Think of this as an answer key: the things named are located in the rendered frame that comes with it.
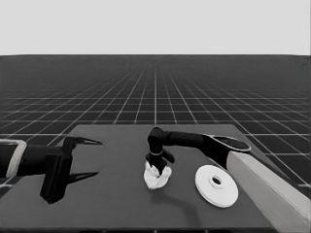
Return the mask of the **large thick white disc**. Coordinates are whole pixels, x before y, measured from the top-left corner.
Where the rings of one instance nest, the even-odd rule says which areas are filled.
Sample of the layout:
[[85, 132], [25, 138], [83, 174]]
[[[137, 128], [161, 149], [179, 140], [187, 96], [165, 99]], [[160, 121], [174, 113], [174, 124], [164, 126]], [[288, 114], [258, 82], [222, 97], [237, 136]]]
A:
[[238, 199], [239, 191], [236, 182], [229, 173], [217, 166], [199, 167], [194, 182], [201, 196], [216, 207], [231, 207]]

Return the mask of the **white round carrier with pins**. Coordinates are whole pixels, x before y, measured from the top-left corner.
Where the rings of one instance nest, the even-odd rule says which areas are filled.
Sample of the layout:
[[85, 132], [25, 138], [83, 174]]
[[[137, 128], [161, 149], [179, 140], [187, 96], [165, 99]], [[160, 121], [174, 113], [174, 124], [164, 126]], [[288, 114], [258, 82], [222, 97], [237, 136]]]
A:
[[[143, 178], [144, 181], [146, 182], [146, 179], [152, 179], [153, 175], [145, 170]], [[157, 182], [156, 189], [164, 187], [168, 183], [168, 181], [169, 179], [166, 179], [161, 175], [160, 181]]]

